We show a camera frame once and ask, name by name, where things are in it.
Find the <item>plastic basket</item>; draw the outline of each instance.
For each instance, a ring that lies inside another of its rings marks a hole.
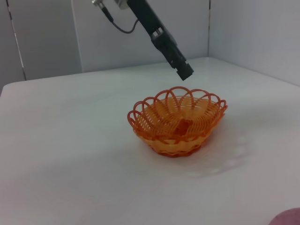
[[[226,101],[215,94],[174,87],[137,102],[127,119],[156,153],[186,157],[201,148],[226,109]]]

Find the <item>black cable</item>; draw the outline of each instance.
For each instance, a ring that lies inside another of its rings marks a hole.
[[[109,13],[108,9],[104,6],[104,4],[102,3],[101,5],[99,5],[100,9],[102,10],[102,12],[105,14],[105,16],[108,18],[108,20],[115,26],[115,28],[117,28],[119,31],[123,32],[124,34],[131,34],[133,31],[135,31],[135,27],[137,22],[139,22],[139,20],[136,20],[136,22],[133,25],[133,28],[131,31],[125,31],[123,29],[121,29],[118,25],[115,24],[115,22],[113,21],[113,17],[112,15]]]
[[[112,22],[112,24],[113,24],[119,31],[123,32],[124,34],[131,34],[133,31],[135,31],[135,27],[136,27],[137,22],[139,22],[139,20],[136,20],[136,21],[135,21],[135,23],[134,23],[133,28],[132,28],[131,31],[125,31],[125,30],[121,29],[121,28],[120,28],[118,25],[116,25],[114,22]]]

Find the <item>white wall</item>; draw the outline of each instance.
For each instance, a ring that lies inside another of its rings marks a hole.
[[[212,0],[210,56],[300,85],[299,0]]]
[[[186,58],[205,57],[208,48],[209,0],[148,0],[172,33]],[[127,35],[115,29],[90,0],[73,0],[74,16],[85,72],[165,61],[140,23]],[[115,23],[130,30],[136,20],[130,9],[113,0],[106,6]]]
[[[27,79],[82,71],[71,0],[9,0],[9,6]]]
[[[0,0],[0,93],[4,85],[23,81],[21,60],[5,0]]]

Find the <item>orange basket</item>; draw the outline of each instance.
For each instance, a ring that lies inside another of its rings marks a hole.
[[[226,109],[226,101],[215,94],[174,87],[137,102],[127,119],[156,153],[175,158],[197,152]]]

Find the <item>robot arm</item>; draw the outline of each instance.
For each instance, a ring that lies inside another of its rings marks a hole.
[[[186,63],[186,58],[177,47],[177,43],[156,16],[146,0],[115,0],[121,9],[130,8],[142,26],[149,34],[154,46],[164,55],[172,68],[177,69],[178,75],[184,81],[193,74],[193,69]],[[103,4],[103,0],[93,0],[106,17],[112,22],[113,18]]]

